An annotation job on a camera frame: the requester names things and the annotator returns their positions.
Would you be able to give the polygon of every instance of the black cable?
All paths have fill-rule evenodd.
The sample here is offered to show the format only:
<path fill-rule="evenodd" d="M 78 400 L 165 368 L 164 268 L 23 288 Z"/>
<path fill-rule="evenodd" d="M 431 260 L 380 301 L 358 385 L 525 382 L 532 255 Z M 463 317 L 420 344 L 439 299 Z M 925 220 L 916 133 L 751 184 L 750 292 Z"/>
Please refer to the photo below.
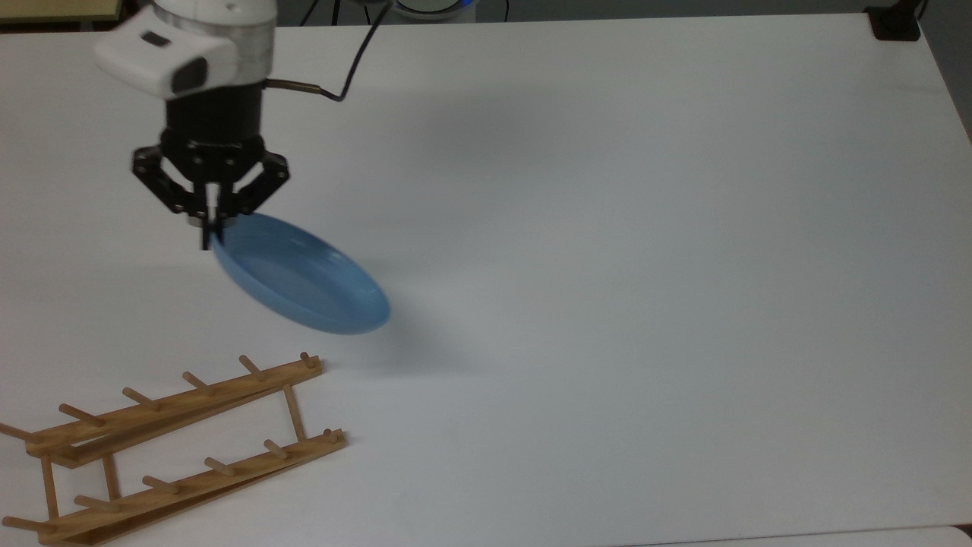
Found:
<path fill-rule="evenodd" d="M 334 9 L 330 12 L 330 26 L 337 26 L 337 14 L 341 12 L 341 0 L 334 0 Z"/>
<path fill-rule="evenodd" d="M 310 3 L 310 9 L 307 10 L 306 14 L 304 14 L 304 18 L 300 20 L 300 26 L 303 26 L 307 20 L 310 19 L 310 15 L 314 13 L 314 8 L 317 7 L 317 2 L 318 0 L 314 0 Z"/>
<path fill-rule="evenodd" d="M 348 70 L 348 78 L 344 81 L 344 89 L 341 90 L 341 94 L 334 94 L 324 88 L 314 85 L 305 84 L 303 82 L 294 82 L 292 80 L 267 80 L 263 82 L 265 88 L 276 88 L 279 90 L 291 90 L 291 91 L 304 91 L 307 93 L 319 93 L 334 102 L 341 102 L 346 96 L 348 96 L 348 90 L 351 88 L 351 80 L 355 77 L 355 71 L 358 70 L 358 63 L 361 62 L 362 56 L 365 54 L 365 49 L 368 43 L 371 42 L 371 37 L 374 36 L 374 32 L 378 30 L 378 26 L 381 24 L 381 20 L 385 18 L 389 10 L 392 9 L 392 5 L 395 2 L 387 2 L 385 7 L 378 12 L 378 17 L 374 19 L 374 23 L 371 24 L 371 28 L 368 30 L 367 34 L 362 41 L 361 46 L 358 48 L 358 53 L 355 55 L 355 60 L 351 63 L 351 69 Z"/>

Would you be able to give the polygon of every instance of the blue dish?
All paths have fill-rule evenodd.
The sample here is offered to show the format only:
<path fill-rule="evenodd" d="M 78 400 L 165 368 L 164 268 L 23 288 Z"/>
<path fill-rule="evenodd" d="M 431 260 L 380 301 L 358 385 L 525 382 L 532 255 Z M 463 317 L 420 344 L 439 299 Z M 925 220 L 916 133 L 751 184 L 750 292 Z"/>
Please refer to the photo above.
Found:
<path fill-rule="evenodd" d="M 361 334 L 388 321 L 388 299 L 360 266 L 304 230 L 261 214 L 240 215 L 213 252 L 244 291 L 302 325 Z"/>

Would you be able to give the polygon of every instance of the black clamp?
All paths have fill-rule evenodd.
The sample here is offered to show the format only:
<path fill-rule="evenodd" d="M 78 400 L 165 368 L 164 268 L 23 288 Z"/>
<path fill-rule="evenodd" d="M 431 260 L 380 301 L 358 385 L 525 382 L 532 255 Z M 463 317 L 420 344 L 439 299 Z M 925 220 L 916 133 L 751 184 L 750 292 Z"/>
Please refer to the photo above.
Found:
<path fill-rule="evenodd" d="M 166 128 L 159 143 L 132 155 L 135 176 L 170 211 L 186 213 L 202 229 L 203 249 L 209 248 L 210 236 L 222 241 L 231 219 L 256 211 L 290 178 L 287 160 L 263 147 L 261 98 L 262 83 L 257 83 L 172 99 L 166 103 Z M 162 168 L 163 159 L 191 189 L 172 180 Z M 257 164 L 262 171 L 236 190 Z M 215 204 L 208 200 L 210 184 L 219 188 Z"/>
<path fill-rule="evenodd" d="M 864 8 L 864 13 L 871 20 L 874 37 L 891 42 L 917 42 L 921 37 L 921 29 L 915 10 L 921 1 L 900 0 L 889 8 Z"/>

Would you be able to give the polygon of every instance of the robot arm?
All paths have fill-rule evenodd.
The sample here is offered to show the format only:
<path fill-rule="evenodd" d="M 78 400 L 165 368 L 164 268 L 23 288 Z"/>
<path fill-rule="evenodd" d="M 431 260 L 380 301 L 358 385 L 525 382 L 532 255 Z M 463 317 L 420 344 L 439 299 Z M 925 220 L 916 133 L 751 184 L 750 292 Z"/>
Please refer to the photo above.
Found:
<path fill-rule="evenodd" d="M 354 68 L 389 0 L 368 31 L 340 95 L 316 86 L 267 80 L 273 58 L 275 0 L 155 0 L 94 47 L 112 76 L 165 100 L 165 129 L 156 146 L 136 150 L 132 170 L 174 213 L 202 229 L 202 248 L 238 214 L 257 210 L 287 180 L 287 160 L 267 152 L 260 136 L 264 88 L 313 91 L 342 100 Z M 162 168 L 168 159 L 187 183 Z M 247 186 L 235 185 L 260 164 Z M 219 187 L 210 203 L 206 187 Z"/>
<path fill-rule="evenodd" d="M 270 73 L 274 0 L 158 0 L 94 47 L 98 66 L 168 100 Z"/>

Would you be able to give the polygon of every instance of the wooden peg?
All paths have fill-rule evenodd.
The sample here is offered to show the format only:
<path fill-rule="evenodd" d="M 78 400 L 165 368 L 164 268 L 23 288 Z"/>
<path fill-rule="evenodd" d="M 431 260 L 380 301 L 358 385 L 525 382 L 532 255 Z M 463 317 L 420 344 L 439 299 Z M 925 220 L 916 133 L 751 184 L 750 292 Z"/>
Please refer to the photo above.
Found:
<path fill-rule="evenodd" d="M 145 395 L 139 393 L 138 391 L 135 391 L 131 387 L 126 387 L 125 389 L 123 389 L 121 391 L 121 394 L 149 410 L 158 412 L 158 409 L 160 408 L 160 406 L 158 405 L 158 401 L 153 401 L 152 399 L 146 397 Z"/>
<path fill-rule="evenodd" d="M 178 486 L 173 485 L 172 483 L 166 483 L 165 481 L 161 481 L 149 475 L 142 477 L 142 484 L 162 492 L 179 493 Z"/>
<path fill-rule="evenodd" d="M 114 501 L 122 497 L 122 485 L 119 483 L 119 470 L 115 465 L 115 455 L 106 454 L 101 458 L 105 468 L 105 484 L 108 486 L 108 499 Z"/>
<path fill-rule="evenodd" d="M 3 526 L 7 528 L 29 529 L 38 533 L 54 533 L 57 531 L 57 527 L 54 525 L 28 521 L 27 519 L 18 519 L 17 517 L 4 517 Z"/>
<path fill-rule="evenodd" d="M 200 380 L 199 378 L 197 378 L 191 372 L 184 372 L 183 373 L 183 380 L 185 380 L 188 383 L 191 383 L 192 384 L 192 387 L 195 387 L 201 393 L 205 393 L 206 395 L 209 395 L 210 397 L 212 397 L 213 395 L 216 394 L 216 389 L 213 389 L 213 386 L 212 385 L 210 385 L 210 384 L 208 384 L 208 383 Z"/>
<path fill-rule="evenodd" d="M 225 463 L 222 463 L 217 459 L 212 459 L 211 457 L 207 457 L 202 462 L 206 464 L 206 467 L 209 467 L 215 471 L 219 471 L 220 473 L 223 473 L 227 477 L 232 477 L 233 475 L 236 474 L 236 471 L 233 471 L 230 467 L 227 467 Z"/>
<path fill-rule="evenodd" d="M 6 423 L 0 423 L 0 433 L 3 433 L 4 435 L 10 435 L 11 437 L 16 437 L 21 441 L 27 443 L 37 444 L 44 440 L 44 438 L 38 435 L 37 433 L 31 433 L 30 431 L 17 429 L 16 427 L 13 427 L 12 425 L 7 425 Z"/>
<path fill-rule="evenodd" d="M 88 414 L 83 410 L 76 409 L 67 403 L 62 404 L 61 406 L 57 407 L 57 409 L 58 411 L 70 416 L 73 419 L 79 419 L 80 421 L 83 421 L 85 423 L 90 423 L 95 427 L 104 427 L 105 425 L 104 419 L 101 419 L 95 416 L 94 414 Z"/>
<path fill-rule="evenodd" d="M 267 450 L 271 451 L 274 456 L 277 456 L 280 459 L 287 459 L 287 457 L 290 456 L 289 454 L 287 454 L 287 451 L 277 446 L 277 443 L 274 443 L 270 439 L 263 441 L 263 445 L 266 447 Z"/>
<path fill-rule="evenodd" d="M 250 371 L 250 374 L 252 374 L 253 377 L 257 379 L 257 382 L 263 382 L 264 380 L 266 380 L 266 373 L 260 370 L 260 368 L 258 368 L 257 365 L 253 364 L 253 361 L 250 360 L 250 357 L 247 357 L 246 355 L 240 355 L 240 364 L 246 367 L 246 370 Z"/>
<path fill-rule="evenodd" d="M 291 422 L 294 424 L 294 435 L 298 441 L 306 441 L 307 433 L 303 428 L 303 418 L 300 417 L 297 396 L 294 394 L 294 387 L 289 383 L 284 384 L 284 398 L 287 399 L 287 411 L 291 413 Z"/>
<path fill-rule="evenodd" d="M 317 363 L 314 362 L 314 359 L 310 358 L 310 355 L 308 355 L 306 351 L 302 351 L 300 353 L 300 360 L 303 361 L 304 366 L 308 369 L 312 369 L 317 366 Z"/>
<path fill-rule="evenodd" d="M 54 489 L 54 470 L 51 467 L 51 455 L 41 456 L 41 474 L 44 476 L 44 497 L 48 503 L 48 518 L 56 519 L 57 513 L 57 491 Z"/>
<path fill-rule="evenodd" d="M 103 499 L 95 499 L 86 495 L 75 496 L 74 502 L 89 509 L 94 509 L 95 511 L 104 511 L 106 513 L 118 513 L 122 510 L 117 503 L 112 503 L 111 501 L 105 501 Z"/>

